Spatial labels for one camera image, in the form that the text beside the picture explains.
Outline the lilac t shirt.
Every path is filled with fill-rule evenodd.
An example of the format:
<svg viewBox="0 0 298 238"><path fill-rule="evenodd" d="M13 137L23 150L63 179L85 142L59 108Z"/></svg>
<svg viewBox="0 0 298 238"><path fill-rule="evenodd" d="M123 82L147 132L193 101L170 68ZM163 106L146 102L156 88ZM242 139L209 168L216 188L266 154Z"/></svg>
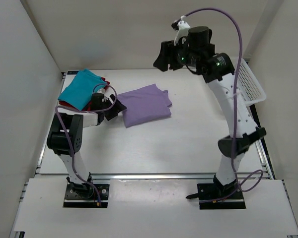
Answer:
<svg viewBox="0 0 298 238"><path fill-rule="evenodd" d="M121 93L118 100L127 108L123 111L126 128L171 117L168 91L160 90L156 84Z"/></svg>

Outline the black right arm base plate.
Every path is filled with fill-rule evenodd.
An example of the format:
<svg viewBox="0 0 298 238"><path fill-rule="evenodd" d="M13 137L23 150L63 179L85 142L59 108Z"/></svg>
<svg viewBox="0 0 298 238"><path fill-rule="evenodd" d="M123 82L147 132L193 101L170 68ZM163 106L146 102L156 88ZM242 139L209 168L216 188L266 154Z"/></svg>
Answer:
<svg viewBox="0 0 298 238"><path fill-rule="evenodd" d="M186 199L198 199L200 210L246 209L243 193L237 181L222 186L220 183L198 183L197 192Z"/></svg>

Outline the blue label sticker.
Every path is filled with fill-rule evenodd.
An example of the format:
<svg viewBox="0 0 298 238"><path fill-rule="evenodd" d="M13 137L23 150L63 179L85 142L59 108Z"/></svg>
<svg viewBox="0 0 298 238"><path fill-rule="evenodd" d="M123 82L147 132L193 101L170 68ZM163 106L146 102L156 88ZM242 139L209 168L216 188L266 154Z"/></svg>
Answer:
<svg viewBox="0 0 298 238"><path fill-rule="evenodd" d="M67 72L67 75L77 75L79 70L70 70Z"/></svg>

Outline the teal t shirt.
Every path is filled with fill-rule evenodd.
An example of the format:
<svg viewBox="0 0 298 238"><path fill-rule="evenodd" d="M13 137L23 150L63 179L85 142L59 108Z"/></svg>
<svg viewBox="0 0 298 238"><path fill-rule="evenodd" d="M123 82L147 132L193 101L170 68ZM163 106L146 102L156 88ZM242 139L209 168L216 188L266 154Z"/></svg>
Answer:
<svg viewBox="0 0 298 238"><path fill-rule="evenodd" d="M104 84L109 85L104 77L98 76L88 69L80 70L72 82L60 94L58 100L60 103L65 103L73 108L82 111L90 102L93 90L95 91L106 88Z"/></svg>

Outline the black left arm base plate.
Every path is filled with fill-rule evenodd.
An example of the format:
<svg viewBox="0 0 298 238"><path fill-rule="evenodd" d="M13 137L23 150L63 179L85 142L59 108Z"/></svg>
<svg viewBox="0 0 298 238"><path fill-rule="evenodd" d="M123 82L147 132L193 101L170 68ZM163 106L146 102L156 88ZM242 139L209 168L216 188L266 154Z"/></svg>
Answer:
<svg viewBox="0 0 298 238"><path fill-rule="evenodd" d="M107 208L110 184L95 183L94 187L86 184L67 183L63 207L64 208Z"/></svg>

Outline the white plastic basket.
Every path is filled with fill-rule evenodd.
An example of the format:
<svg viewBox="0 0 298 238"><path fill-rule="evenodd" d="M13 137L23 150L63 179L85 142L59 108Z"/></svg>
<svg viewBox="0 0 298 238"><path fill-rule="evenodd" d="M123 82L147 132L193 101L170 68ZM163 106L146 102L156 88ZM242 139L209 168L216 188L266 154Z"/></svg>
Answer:
<svg viewBox="0 0 298 238"><path fill-rule="evenodd" d="M251 106L266 100L267 96L259 81L244 59L241 59L238 73L238 89L246 104Z"/></svg>

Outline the aluminium table rail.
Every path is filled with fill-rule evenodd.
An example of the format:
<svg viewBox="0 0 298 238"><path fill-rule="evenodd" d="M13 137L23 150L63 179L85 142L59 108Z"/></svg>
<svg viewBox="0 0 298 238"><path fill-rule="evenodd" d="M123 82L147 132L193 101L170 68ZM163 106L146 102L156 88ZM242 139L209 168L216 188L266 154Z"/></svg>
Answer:
<svg viewBox="0 0 298 238"><path fill-rule="evenodd" d="M115 173L115 174L92 174L92 177L97 180L132 180L132 179L212 179L214 173Z"/></svg>

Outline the red t shirt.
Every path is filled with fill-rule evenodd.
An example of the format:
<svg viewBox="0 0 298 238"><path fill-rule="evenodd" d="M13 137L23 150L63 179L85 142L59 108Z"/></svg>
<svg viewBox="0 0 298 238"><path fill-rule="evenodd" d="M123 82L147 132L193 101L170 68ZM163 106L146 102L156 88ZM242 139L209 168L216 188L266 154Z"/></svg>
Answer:
<svg viewBox="0 0 298 238"><path fill-rule="evenodd" d="M108 84L102 77L90 78L76 75L71 84L60 94L58 100L60 104L66 103L79 111L85 111L90 103L89 110L100 110L105 108L106 101L102 89Z"/></svg>

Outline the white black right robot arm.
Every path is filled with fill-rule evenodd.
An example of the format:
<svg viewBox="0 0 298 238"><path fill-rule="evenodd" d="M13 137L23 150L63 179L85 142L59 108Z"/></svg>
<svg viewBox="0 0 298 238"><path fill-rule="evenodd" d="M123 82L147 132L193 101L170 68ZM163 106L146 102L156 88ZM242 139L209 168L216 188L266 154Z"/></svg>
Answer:
<svg viewBox="0 0 298 238"><path fill-rule="evenodd" d="M186 67L192 74L201 75L213 92L229 129L229 135L218 141L222 154L213 183L202 192L187 199L199 198L202 202L218 202L241 190L237 171L249 147L266 135L252 119L237 87L238 70L225 53L217 54L211 43L212 31L206 26L176 26L172 41L161 43L153 66L162 72Z"/></svg>

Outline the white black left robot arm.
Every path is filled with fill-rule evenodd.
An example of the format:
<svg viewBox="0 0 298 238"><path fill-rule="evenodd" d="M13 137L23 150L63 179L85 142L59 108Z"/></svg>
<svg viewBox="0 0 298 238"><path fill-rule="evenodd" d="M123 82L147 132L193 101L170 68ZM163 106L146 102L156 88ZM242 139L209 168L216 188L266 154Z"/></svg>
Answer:
<svg viewBox="0 0 298 238"><path fill-rule="evenodd" d="M93 93L90 103L81 113L74 110L75 113L70 115L59 112L59 107L55 109L47 146L63 161L69 174L68 184L82 199L94 196L101 200L99 190L93 184L91 173L87 171L80 154L83 129L98 126L104 119L110 121L126 109L115 95L106 97L103 93Z"/></svg>

